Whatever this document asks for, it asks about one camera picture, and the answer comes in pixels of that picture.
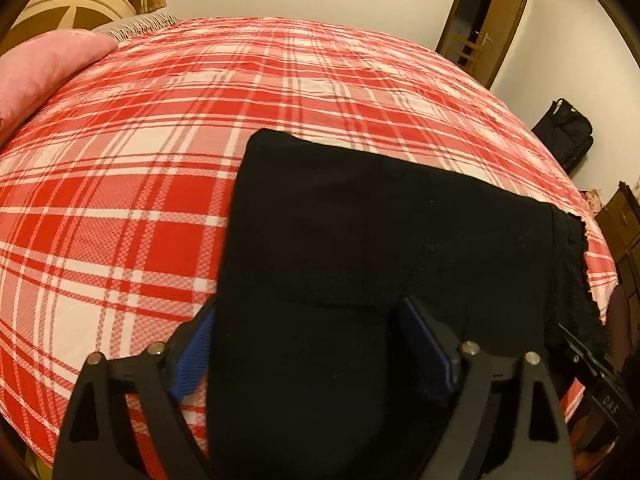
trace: open door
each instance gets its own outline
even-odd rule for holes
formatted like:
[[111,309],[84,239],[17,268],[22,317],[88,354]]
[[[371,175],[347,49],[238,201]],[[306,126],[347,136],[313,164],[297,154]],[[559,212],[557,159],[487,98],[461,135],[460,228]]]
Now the open door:
[[482,54],[473,76],[486,88],[491,87],[513,41],[527,0],[491,0],[477,44]]

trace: wooden furniture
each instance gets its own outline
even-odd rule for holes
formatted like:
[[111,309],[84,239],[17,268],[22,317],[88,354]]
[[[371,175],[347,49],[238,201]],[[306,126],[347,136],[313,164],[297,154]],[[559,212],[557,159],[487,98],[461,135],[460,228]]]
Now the wooden furniture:
[[[461,43],[463,45],[462,49],[465,47],[469,47],[471,49],[471,53],[467,54],[463,52],[456,46],[457,43]],[[463,38],[457,33],[453,33],[449,38],[449,43],[444,51],[444,56],[447,57],[449,52],[453,52],[457,56],[460,56],[462,59],[466,60],[466,64],[457,63],[457,65],[468,73],[470,76],[473,76],[476,66],[478,65],[478,60],[480,59],[480,55],[482,54],[482,46],[472,43],[467,38]]]
[[596,215],[596,222],[628,297],[629,337],[634,353],[640,339],[640,205],[627,184],[620,182],[613,198]]
[[31,0],[0,43],[0,56],[48,30],[85,28],[136,15],[127,0]]

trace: doorway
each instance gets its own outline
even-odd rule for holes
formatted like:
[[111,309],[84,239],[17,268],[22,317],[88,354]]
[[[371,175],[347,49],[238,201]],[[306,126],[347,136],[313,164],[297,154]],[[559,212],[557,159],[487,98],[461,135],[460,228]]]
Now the doorway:
[[454,0],[436,51],[489,88],[527,0]]

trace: pink pillow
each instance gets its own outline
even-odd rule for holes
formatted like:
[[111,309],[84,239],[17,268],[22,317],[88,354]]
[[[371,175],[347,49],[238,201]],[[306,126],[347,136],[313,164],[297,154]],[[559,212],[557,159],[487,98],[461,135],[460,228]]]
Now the pink pillow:
[[89,30],[51,30],[0,57],[0,148],[64,83],[118,47]]

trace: red plaid bedspread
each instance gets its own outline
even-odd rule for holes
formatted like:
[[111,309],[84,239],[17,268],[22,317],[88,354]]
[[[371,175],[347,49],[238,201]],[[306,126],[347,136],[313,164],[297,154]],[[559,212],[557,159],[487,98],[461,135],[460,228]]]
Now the red plaid bedspread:
[[[234,177],[264,126],[582,216],[604,314],[616,270],[586,203],[536,137],[449,61],[321,23],[182,22],[84,70],[0,155],[0,411],[46,462],[86,355],[166,339],[216,289]],[[575,399],[578,388],[568,412]],[[184,405],[202,445],[203,405],[202,390]]]

